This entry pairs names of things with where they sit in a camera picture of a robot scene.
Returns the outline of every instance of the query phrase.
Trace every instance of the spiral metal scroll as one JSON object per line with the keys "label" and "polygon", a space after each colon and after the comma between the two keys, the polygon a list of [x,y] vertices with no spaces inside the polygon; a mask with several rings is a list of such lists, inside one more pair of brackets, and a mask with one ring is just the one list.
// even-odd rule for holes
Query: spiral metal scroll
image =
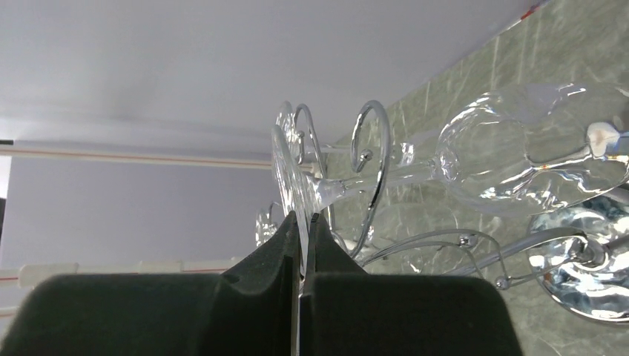
{"label": "spiral metal scroll", "polygon": [[[461,240],[461,243],[448,243],[444,241],[422,241],[429,237],[436,237],[447,234],[462,234],[464,236],[474,236],[484,238],[489,240],[494,246],[496,246],[496,251],[488,254],[482,259],[476,259],[472,253],[469,251],[471,245],[467,245],[464,241],[469,240]],[[507,268],[504,264],[504,260],[507,257],[513,256],[519,252],[526,251],[530,248],[537,247],[544,243],[548,243],[553,240],[563,240],[563,239],[577,239],[580,243],[579,250],[575,251],[575,254],[570,258],[554,265],[550,268],[547,268],[543,271],[526,274],[523,276],[512,277],[509,275]],[[387,248],[382,249],[381,251],[373,254],[372,256],[367,257],[363,262],[362,266],[366,266],[376,260],[389,256],[390,254],[395,254],[401,251],[406,251],[411,248],[422,248],[422,247],[455,247],[460,248],[470,259],[472,262],[471,266],[464,266],[457,268],[453,271],[447,272],[447,275],[458,275],[465,276],[473,273],[482,276],[481,269],[491,266],[494,263],[499,263],[500,268],[502,270],[502,275],[496,279],[495,287],[501,290],[506,290],[514,286],[519,286],[522,283],[526,283],[529,280],[537,278],[540,275],[546,274],[553,269],[558,268],[559,266],[565,263],[578,262],[583,264],[595,263],[597,260],[604,259],[605,256],[601,256],[600,253],[606,254],[609,248],[603,248],[600,243],[594,239],[588,238],[587,235],[576,228],[554,228],[545,231],[540,231],[538,233],[531,234],[524,239],[521,239],[515,243],[506,245],[505,247],[501,247],[496,239],[491,237],[488,234],[485,234],[476,230],[462,229],[462,228],[453,228],[447,230],[440,231],[431,231],[425,234],[415,235],[410,237],[404,241],[400,241],[399,243],[393,244]]]}
{"label": "spiral metal scroll", "polygon": [[386,111],[384,110],[382,104],[376,100],[369,100],[365,105],[363,105],[360,113],[358,114],[358,118],[356,119],[356,125],[354,126],[354,131],[352,132],[352,145],[350,146],[349,152],[350,159],[352,161],[352,170],[356,173],[360,173],[363,170],[365,163],[372,157],[372,152],[370,150],[363,150],[360,153],[360,157],[358,156],[358,140],[360,138],[360,131],[363,128],[363,123],[365,122],[367,114],[371,110],[375,112],[380,127],[380,168],[378,169],[378,174],[376,176],[374,194],[367,205],[366,216],[360,225],[360,236],[354,249],[349,251],[349,256],[351,258],[356,258],[360,250],[365,245],[367,235],[369,234],[369,228],[375,217],[376,208],[378,207],[378,203],[382,197],[382,189],[386,184],[386,175],[389,172],[389,158],[391,151],[389,117],[386,115]]}
{"label": "spiral metal scroll", "polygon": [[[319,172],[321,172],[321,178],[328,178],[328,171],[325,164],[323,164],[323,154],[321,153],[321,146],[319,144],[319,138],[317,137],[317,131],[315,131],[315,124],[312,121],[312,113],[310,112],[310,108],[306,104],[299,104],[293,113],[293,127],[297,127],[297,118],[299,118],[299,114],[302,113],[306,116],[306,125],[308,126],[308,133],[310,136],[310,140],[312,141],[312,145],[314,147],[314,157],[317,160],[317,167],[319,168]],[[304,157],[306,155],[304,149],[303,137],[305,136],[302,131],[297,133],[298,144],[299,144],[299,153],[297,155],[297,164],[302,164]],[[330,227],[330,231],[332,235],[335,237],[337,241],[340,241],[340,246],[347,252],[347,246],[345,245],[345,241],[340,238],[340,236],[336,235],[334,230],[336,229],[336,218],[334,213],[334,207],[330,205],[328,208],[328,224]]]}

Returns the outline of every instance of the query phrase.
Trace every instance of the gray stone surface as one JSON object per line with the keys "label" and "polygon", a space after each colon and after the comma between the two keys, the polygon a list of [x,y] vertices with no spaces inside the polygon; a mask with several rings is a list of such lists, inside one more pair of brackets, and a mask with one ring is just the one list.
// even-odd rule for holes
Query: gray stone surface
{"label": "gray stone surface", "polygon": [[[391,105],[387,110],[392,133],[396,142],[403,142],[417,132],[441,128],[480,94],[512,83],[597,81],[629,85],[628,64],[629,1],[553,0]],[[365,144],[378,144],[378,133],[373,128],[374,125],[369,125],[363,132]],[[341,141],[349,142],[349,137]],[[431,157],[435,143],[436,139],[425,142],[421,154]],[[375,166],[370,164],[363,174],[374,173]],[[328,157],[330,177],[350,177],[349,167],[347,156]],[[335,204],[338,226],[348,228],[359,224],[367,200],[367,194],[363,194]],[[478,229],[501,243],[509,243],[524,236],[528,223],[526,217],[502,219],[462,206],[438,182],[387,189],[381,204],[398,202],[420,203],[429,208],[425,214],[398,213],[395,219],[381,217],[374,226],[376,232],[398,231],[398,235],[425,232],[447,221],[451,227]],[[436,206],[447,209],[432,208]],[[399,234],[409,224],[413,228]],[[489,250],[490,246],[483,243],[475,253]],[[458,265],[465,257],[455,252],[429,251],[422,258],[423,272],[435,273]],[[375,269],[405,272],[399,265],[388,262]],[[507,267],[511,275],[528,272],[524,256],[510,258]],[[490,267],[483,273],[493,280],[499,271]],[[629,355],[629,329],[583,320],[555,304],[535,283],[515,287],[502,295],[526,355]]]}

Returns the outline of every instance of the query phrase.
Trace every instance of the green marble surface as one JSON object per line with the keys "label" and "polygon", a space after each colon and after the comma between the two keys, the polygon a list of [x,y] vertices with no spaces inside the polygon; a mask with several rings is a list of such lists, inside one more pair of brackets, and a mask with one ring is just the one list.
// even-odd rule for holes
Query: green marble surface
{"label": "green marble surface", "polygon": [[[629,87],[629,1],[553,0],[548,5],[494,38],[480,50],[436,76],[429,83],[389,106],[396,142],[421,131],[440,129],[480,94],[513,83],[613,82]],[[378,145],[373,124],[363,132],[365,145]],[[349,142],[349,136],[341,142]],[[420,154],[431,157],[436,139],[426,141]],[[331,178],[350,177],[349,158],[329,155]],[[372,174],[371,163],[363,174]],[[335,204],[340,228],[360,224],[368,194]],[[502,219],[480,214],[458,204],[438,182],[387,189],[381,206],[405,202],[414,208],[389,209],[374,223],[376,234],[403,237],[435,227],[473,228],[509,243],[524,236],[529,219]],[[475,254],[492,247],[481,243]],[[401,266],[405,259],[422,260],[424,273],[460,265],[465,256],[455,251],[425,251],[419,257],[392,258],[373,271],[412,273]],[[527,273],[524,255],[507,261],[511,274]],[[483,271],[493,280],[499,270]],[[629,355],[629,329],[583,320],[554,303],[536,283],[502,293],[526,355]]]}

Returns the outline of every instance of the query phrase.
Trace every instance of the metal base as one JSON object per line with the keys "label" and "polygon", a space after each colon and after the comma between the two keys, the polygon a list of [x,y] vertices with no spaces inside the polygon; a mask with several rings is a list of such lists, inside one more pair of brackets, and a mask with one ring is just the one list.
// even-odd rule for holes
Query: metal base
{"label": "metal base", "polygon": [[[629,234],[629,205],[607,197],[549,214],[534,216],[529,233],[574,227],[602,245]],[[533,272],[560,265],[571,257],[576,239],[556,240],[527,253]],[[538,277],[542,288],[570,312],[609,324],[629,325],[629,246],[616,246],[598,266],[565,263]]]}

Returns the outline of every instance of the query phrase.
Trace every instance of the black object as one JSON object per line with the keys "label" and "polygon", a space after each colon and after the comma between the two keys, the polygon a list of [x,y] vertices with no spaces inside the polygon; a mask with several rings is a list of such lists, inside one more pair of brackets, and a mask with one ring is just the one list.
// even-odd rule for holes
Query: black object
{"label": "black object", "polygon": [[293,213],[221,275],[63,276],[27,299],[7,355],[521,355],[504,302],[463,277],[373,276],[312,219],[297,316]]}

